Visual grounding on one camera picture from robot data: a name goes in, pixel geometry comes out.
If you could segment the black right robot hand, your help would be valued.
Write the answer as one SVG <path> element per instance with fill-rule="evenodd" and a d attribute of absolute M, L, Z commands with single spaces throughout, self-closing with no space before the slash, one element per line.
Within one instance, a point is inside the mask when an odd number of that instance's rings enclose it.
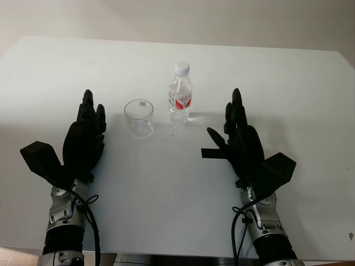
<path fill-rule="evenodd" d="M 227 141 L 210 127 L 207 128 L 207 132 L 219 147 L 219 153 L 228 160 L 239 178 L 236 186 L 247 187 L 251 183 L 251 176 L 264 161 L 265 156 L 256 129 L 247 122 L 238 88 L 234 89 L 232 101 L 226 105 L 225 119 L 224 133 L 229 137 Z"/>

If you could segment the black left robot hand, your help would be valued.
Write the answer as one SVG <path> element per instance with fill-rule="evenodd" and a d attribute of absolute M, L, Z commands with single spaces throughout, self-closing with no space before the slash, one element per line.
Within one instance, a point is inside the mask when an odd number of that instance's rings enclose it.
<path fill-rule="evenodd" d="M 102 156 L 106 126 L 104 106 L 99 104 L 95 109 L 93 93 L 87 89 L 63 144 L 65 167 L 83 183 L 93 182 L 91 171 Z"/>

